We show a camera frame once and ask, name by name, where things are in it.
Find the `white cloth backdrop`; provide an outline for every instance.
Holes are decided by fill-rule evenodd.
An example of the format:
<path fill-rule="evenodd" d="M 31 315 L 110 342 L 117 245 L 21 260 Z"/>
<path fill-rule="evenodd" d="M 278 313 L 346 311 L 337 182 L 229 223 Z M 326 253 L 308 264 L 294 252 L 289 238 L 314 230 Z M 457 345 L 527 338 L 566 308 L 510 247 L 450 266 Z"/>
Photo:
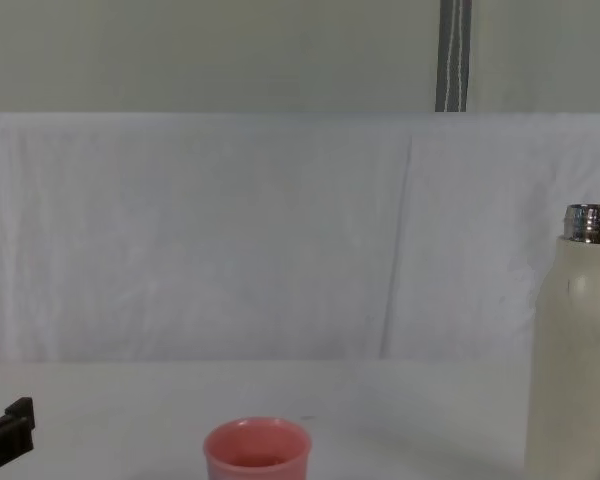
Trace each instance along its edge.
<path fill-rule="evenodd" d="M 0 115 L 0 361 L 528 354 L 600 117 Z"/>

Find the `black clamp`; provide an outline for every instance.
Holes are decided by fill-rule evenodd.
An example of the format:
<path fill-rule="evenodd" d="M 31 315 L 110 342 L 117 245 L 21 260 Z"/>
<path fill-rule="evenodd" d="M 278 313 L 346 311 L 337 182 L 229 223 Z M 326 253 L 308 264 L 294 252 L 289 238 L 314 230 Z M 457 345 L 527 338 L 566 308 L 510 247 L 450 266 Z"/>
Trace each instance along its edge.
<path fill-rule="evenodd" d="M 0 467 L 33 450 L 31 430 L 36 426 L 33 401 L 24 397 L 0 417 Z"/>

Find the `pink cup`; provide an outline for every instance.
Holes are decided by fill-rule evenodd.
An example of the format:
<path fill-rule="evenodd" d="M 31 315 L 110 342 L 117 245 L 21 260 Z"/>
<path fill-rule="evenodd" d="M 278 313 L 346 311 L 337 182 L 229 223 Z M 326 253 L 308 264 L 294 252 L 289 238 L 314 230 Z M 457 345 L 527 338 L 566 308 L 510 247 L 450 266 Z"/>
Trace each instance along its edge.
<path fill-rule="evenodd" d="M 305 480 L 311 438 L 282 418 L 220 425 L 204 441 L 209 480 Z"/>

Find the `black object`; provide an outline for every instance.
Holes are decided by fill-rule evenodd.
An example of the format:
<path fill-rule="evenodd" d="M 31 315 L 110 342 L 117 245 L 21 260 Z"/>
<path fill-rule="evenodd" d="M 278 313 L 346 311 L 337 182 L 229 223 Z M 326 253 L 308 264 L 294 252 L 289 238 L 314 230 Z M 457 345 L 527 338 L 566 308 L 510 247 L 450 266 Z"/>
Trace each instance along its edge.
<path fill-rule="evenodd" d="M 440 0 L 436 112 L 466 112 L 472 0 Z"/>
<path fill-rule="evenodd" d="M 36 426 L 33 401 L 23 397 L 0 417 L 0 467 L 33 450 L 31 430 Z"/>

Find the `cup rim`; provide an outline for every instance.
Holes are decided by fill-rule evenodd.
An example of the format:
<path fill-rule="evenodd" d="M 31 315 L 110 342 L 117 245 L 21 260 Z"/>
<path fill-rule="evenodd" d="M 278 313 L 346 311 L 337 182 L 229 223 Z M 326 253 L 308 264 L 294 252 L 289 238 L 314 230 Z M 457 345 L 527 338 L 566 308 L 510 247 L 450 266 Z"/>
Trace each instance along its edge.
<path fill-rule="evenodd" d="M 293 457 L 292 459 L 287 460 L 284 463 L 279 463 L 277 465 L 270 465 L 267 467 L 240 467 L 238 465 L 231 465 L 230 463 L 226 463 L 226 462 L 223 462 L 222 460 L 219 460 L 218 458 L 216 458 L 209 452 L 209 442 L 215 434 L 219 433 L 222 430 L 228 430 L 228 429 L 238 427 L 238 426 L 240 426 L 240 424 L 244 424 L 244 423 L 255 424 L 255 425 L 267 425 L 267 426 L 272 426 L 275 424 L 282 425 L 285 428 L 289 428 L 289 429 L 293 430 L 295 433 L 297 433 L 298 435 L 300 435 L 305 440 L 305 442 L 304 442 L 305 446 L 302 449 L 302 451 L 298 455 Z M 312 445 L 311 436 L 303 427 L 301 427 L 297 423 L 291 422 L 291 421 L 286 420 L 281 417 L 242 417 L 242 418 L 237 418 L 235 420 L 231 420 L 229 422 L 218 425 L 216 428 L 211 430 L 211 432 L 209 432 L 209 434 L 204 439 L 203 452 L 209 463 L 213 464 L 215 467 L 218 467 L 222 470 L 234 472 L 234 473 L 240 473 L 240 474 L 250 474 L 250 473 L 261 474 L 261 473 L 270 473 L 270 472 L 277 472 L 279 470 L 285 470 L 289 467 L 289 465 L 292 465 L 294 463 L 298 463 L 299 461 L 302 461 L 302 459 L 306 458 L 308 456 L 309 452 L 311 451 L 311 445 Z"/>

